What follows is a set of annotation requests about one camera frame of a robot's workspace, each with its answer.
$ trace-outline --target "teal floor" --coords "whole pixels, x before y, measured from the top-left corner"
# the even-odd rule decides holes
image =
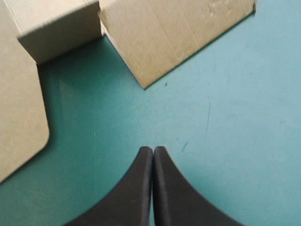
[[[300,225],[300,37],[300,1],[260,0],[255,16],[146,90],[107,38],[40,67],[50,140],[0,185],[0,225],[66,223],[113,188],[142,145],[165,145],[241,223]]]

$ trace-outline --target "cardboard box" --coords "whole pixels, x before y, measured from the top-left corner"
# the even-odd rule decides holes
[[[95,0],[4,0],[18,40],[42,64],[101,36]]]
[[[105,33],[143,88],[254,12],[256,0],[116,0]]]
[[[0,182],[48,142],[36,63],[100,37],[98,11],[94,0],[0,0]]]
[[[47,143],[48,123],[35,61],[0,0],[0,182]]]

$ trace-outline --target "black rubber pad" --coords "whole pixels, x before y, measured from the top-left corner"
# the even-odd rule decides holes
[[[148,226],[153,152],[142,147],[119,183],[67,226]]]
[[[153,202],[156,226],[241,226],[189,184],[164,147],[154,153]]]

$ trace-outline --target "cardboard flap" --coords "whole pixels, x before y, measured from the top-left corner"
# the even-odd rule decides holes
[[[100,17],[112,44],[146,88],[251,14],[254,6],[255,0],[117,0]]]
[[[99,2],[92,3],[26,33],[19,42],[42,64],[101,36]]]
[[[45,146],[49,131],[36,64],[1,0],[0,21],[1,182]]]

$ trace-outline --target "green surface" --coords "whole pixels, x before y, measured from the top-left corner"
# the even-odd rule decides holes
[[[0,185],[1,226],[59,226],[165,145],[209,201],[249,226],[301,222],[301,3],[248,17],[147,90],[107,38],[40,68],[43,151]]]

